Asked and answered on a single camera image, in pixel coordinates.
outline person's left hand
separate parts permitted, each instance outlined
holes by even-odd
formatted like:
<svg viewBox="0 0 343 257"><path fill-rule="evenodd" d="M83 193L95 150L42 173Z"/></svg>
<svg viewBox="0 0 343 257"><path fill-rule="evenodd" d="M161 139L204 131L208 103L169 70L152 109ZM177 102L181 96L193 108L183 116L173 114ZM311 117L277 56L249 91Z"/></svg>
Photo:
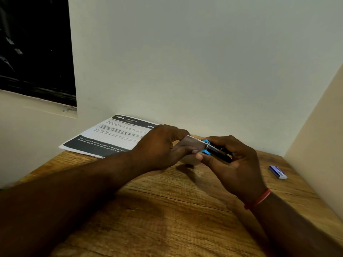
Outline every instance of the person's left hand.
<svg viewBox="0 0 343 257"><path fill-rule="evenodd" d="M198 151L192 146L173 147L173 142L189 135L187 130L170 125L158 125L149 131L131 150L132 158L146 172L163 170L176 164L188 154Z"/></svg>

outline wooden tabletop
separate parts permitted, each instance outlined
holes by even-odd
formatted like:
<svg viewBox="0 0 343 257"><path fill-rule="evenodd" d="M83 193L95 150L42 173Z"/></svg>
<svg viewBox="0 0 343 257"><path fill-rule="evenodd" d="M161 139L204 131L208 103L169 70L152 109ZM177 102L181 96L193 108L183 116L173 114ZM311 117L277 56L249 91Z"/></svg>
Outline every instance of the wooden tabletop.
<svg viewBox="0 0 343 257"><path fill-rule="evenodd" d="M257 153L267 186L343 243L343 224L313 189L281 156ZM94 160L64 151L21 182ZM269 165L278 166L288 179L277 179L268 170ZM254 222L250 212L242 210L236 197L222 187L209 168L203 164L190 168L179 162L122 187L51 255L273 256L268 242L260 240L263 232L254 233L254 226L258 226Z"/></svg>

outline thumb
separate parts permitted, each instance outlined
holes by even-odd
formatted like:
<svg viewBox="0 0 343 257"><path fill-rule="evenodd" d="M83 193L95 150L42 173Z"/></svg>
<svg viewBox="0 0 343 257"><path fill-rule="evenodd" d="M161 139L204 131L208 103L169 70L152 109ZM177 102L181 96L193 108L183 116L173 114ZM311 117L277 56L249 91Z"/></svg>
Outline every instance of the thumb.
<svg viewBox="0 0 343 257"><path fill-rule="evenodd" d="M169 159L171 162L177 163L184 156L189 154L195 154L198 150L192 146L177 146L175 145L170 152Z"/></svg>
<svg viewBox="0 0 343 257"><path fill-rule="evenodd" d="M224 176L227 176L229 173L229 166L221 163L219 160L215 159L214 157L204 154L204 153L197 153L195 156L201 163L208 166L214 174L221 180Z"/></svg>

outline wooden table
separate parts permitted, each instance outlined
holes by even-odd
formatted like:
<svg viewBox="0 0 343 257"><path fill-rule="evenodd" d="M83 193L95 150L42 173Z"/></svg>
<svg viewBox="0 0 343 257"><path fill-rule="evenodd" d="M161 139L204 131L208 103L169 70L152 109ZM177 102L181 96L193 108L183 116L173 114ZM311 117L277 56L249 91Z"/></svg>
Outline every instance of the wooden table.
<svg viewBox="0 0 343 257"><path fill-rule="evenodd" d="M341 221L313 189L281 156L261 151L258 155L267 186L342 243ZM21 182L94 160L64 151ZM269 165L278 166L288 180L277 179ZM238 200L205 165L192 169L179 162L128 183L51 255L273 256L268 242L259 240L263 237L256 237L251 230L256 223L250 212L241 209ZM243 225L237 216L247 222Z"/></svg>

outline red bracelet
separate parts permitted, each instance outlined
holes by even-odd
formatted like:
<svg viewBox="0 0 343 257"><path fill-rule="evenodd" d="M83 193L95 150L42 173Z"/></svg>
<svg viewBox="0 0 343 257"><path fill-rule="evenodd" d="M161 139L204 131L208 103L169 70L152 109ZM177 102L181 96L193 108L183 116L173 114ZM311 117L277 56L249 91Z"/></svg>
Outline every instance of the red bracelet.
<svg viewBox="0 0 343 257"><path fill-rule="evenodd" d="M255 206L257 206L259 203L261 203L263 200L265 200L270 194L270 189L267 189L266 192L264 192L262 194L262 196L260 196L258 199L256 199L254 202L250 203L250 204L245 204L244 208L246 210L249 210Z"/></svg>

